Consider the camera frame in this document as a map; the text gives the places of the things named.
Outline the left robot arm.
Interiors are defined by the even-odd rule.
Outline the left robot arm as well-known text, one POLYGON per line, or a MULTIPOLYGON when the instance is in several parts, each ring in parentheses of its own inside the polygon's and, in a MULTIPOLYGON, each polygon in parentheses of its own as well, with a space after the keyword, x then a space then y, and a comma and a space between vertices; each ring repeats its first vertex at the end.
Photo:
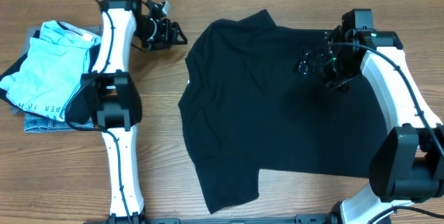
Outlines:
POLYGON ((142 101, 128 71, 130 50, 134 37, 144 51, 185 45, 187 38, 168 18, 168 1, 102 0, 99 8, 101 47, 91 72, 82 75, 79 94, 108 153, 112 199, 107 223, 146 223, 136 151, 142 101))

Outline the black t-shirt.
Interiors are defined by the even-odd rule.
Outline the black t-shirt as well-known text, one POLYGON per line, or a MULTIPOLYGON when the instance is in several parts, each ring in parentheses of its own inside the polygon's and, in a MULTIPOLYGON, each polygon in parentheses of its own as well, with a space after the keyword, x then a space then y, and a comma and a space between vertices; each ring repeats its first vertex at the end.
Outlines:
POLYGON ((296 70, 324 41, 321 30, 277 26, 266 10, 214 21, 196 40, 178 106, 210 212, 256 199, 261 169, 368 175, 387 136, 368 81, 343 93, 296 70))

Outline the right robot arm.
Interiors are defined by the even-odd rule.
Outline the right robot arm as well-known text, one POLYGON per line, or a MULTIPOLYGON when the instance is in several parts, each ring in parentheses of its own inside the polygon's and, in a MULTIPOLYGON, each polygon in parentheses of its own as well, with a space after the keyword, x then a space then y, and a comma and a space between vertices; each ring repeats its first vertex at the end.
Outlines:
POLYGON ((299 214, 297 223, 389 223, 401 209, 443 196, 443 124, 417 88, 397 33, 378 31, 369 9, 354 9, 325 34, 324 46, 307 46, 295 66, 345 91, 363 76, 372 87, 387 136, 370 163, 368 184, 327 214, 299 214))

